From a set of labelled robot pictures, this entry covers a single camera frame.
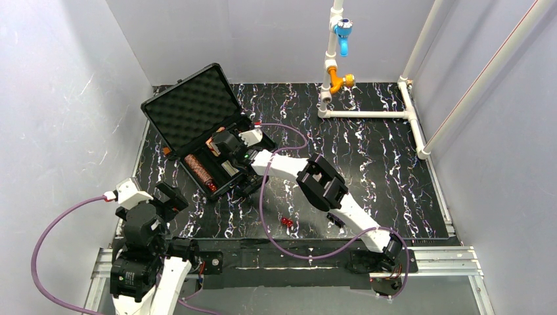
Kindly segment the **black foam-lined poker case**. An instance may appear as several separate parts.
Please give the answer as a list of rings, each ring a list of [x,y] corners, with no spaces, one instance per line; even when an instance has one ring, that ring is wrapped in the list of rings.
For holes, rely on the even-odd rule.
[[[211,63],[178,81],[143,102],[141,110],[171,150],[168,155],[178,160],[207,198],[214,200],[231,190],[249,196],[261,186],[261,177],[252,172],[239,171],[231,177],[221,166],[227,159],[214,156],[206,146],[207,139],[220,127],[240,132],[260,128],[243,114],[220,64]],[[263,132],[258,148],[274,152],[277,145]],[[211,192],[185,163],[189,154],[196,156],[213,177],[216,192]]]

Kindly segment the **red playing card box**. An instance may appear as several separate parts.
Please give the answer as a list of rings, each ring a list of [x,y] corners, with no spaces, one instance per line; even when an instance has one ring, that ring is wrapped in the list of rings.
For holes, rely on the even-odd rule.
[[[210,137],[209,139],[207,139],[207,141],[206,141],[206,146],[209,148],[210,152],[211,152],[214,156],[220,156],[220,155],[221,155],[221,152],[220,152],[220,150],[219,150],[217,144],[216,144],[215,141],[214,141],[214,136],[215,136],[217,133],[220,133],[220,132],[222,132],[222,131],[224,131],[224,130],[225,130],[225,127],[220,127],[220,128],[218,128],[218,129],[211,135],[211,137]]]

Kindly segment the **blue playing card box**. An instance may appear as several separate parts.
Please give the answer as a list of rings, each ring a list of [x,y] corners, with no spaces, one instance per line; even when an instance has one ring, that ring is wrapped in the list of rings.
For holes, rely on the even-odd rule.
[[[232,164],[230,163],[230,161],[225,161],[221,164],[222,168],[231,176],[235,176],[237,173],[239,173],[239,170],[235,167],[232,166]]]

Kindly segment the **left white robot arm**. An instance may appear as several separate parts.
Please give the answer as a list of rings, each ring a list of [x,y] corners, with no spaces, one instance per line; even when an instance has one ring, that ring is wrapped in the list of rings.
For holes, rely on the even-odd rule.
[[[167,226],[189,206],[186,197],[165,182],[156,189],[167,200],[142,190],[134,177],[114,192],[116,215],[123,220],[110,270],[116,314],[173,314],[187,274],[202,265],[197,241],[174,237]]]

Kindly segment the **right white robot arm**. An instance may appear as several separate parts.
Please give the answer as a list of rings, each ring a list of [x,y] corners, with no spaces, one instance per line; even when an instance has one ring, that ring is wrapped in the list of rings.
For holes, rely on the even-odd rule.
[[[243,133],[219,131],[212,136],[212,146],[233,167],[250,171],[263,182],[270,178],[294,181],[308,202],[316,209],[330,213],[344,226],[356,232],[366,248],[378,253],[383,268],[395,264],[403,242],[390,229],[380,226],[349,193],[345,179],[322,155],[309,158],[282,156],[258,148],[263,140],[260,129]]]

